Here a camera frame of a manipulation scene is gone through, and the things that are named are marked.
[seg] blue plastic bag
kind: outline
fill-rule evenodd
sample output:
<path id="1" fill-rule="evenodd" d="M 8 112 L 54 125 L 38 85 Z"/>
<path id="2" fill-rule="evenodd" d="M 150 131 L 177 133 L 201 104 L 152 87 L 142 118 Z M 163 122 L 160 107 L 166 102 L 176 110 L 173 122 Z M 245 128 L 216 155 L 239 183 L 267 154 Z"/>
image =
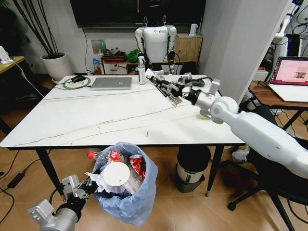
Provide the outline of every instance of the blue plastic bag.
<path id="1" fill-rule="evenodd" d="M 145 179 L 141 187 L 129 197 L 121 199 L 114 196 L 108 198 L 105 193 L 95 193 L 100 206 L 111 216 L 135 226 L 142 225 L 150 216 L 156 194 L 155 180 L 158 169 L 154 162 L 136 145 L 126 142 L 119 142 L 103 150 L 102 156 L 108 156 L 110 150 L 118 151 L 121 155 L 141 154 L 145 160 Z M 97 159 L 93 172 L 103 166 L 103 161 Z"/>

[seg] black television screen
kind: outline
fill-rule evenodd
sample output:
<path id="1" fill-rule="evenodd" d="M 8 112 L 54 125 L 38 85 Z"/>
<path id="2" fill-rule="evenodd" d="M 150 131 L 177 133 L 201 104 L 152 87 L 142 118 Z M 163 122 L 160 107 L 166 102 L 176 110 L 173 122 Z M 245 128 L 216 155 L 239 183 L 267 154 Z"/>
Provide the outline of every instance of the black television screen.
<path id="1" fill-rule="evenodd" d="M 146 0 L 70 0 L 78 27 L 136 28 L 143 25 Z M 167 24 L 200 24 L 206 0 L 161 0 Z"/>

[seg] laptop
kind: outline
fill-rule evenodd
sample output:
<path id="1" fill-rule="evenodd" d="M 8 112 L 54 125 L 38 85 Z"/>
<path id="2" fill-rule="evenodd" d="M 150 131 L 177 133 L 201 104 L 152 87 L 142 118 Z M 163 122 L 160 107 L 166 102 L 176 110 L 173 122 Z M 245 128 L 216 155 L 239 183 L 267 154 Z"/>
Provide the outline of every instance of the laptop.
<path id="1" fill-rule="evenodd" d="M 279 57 L 269 87 L 285 102 L 308 103 L 308 58 Z"/>
<path id="2" fill-rule="evenodd" d="M 98 77 L 91 90 L 129 90 L 131 77 Z"/>

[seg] electrical outlet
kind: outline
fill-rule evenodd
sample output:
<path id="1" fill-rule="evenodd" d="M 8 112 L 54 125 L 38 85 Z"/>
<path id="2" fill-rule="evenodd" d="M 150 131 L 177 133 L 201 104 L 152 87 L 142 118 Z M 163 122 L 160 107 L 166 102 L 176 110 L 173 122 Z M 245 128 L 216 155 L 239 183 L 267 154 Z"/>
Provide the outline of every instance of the electrical outlet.
<path id="1" fill-rule="evenodd" d="M 107 47 L 104 39 L 93 39 L 91 40 L 91 44 L 94 54 L 98 54 L 99 50 L 102 50 L 102 53 L 106 54 Z"/>

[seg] red bottle cap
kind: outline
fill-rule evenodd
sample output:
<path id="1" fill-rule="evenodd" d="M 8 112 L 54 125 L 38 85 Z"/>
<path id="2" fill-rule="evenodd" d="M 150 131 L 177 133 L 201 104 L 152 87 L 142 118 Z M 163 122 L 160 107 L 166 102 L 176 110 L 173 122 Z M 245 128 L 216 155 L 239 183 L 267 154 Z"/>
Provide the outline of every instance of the red bottle cap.
<path id="1" fill-rule="evenodd" d="M 93 159 L 95 152 L 94 151 L 89 151 L 88 153 L 88 159 Z"/>

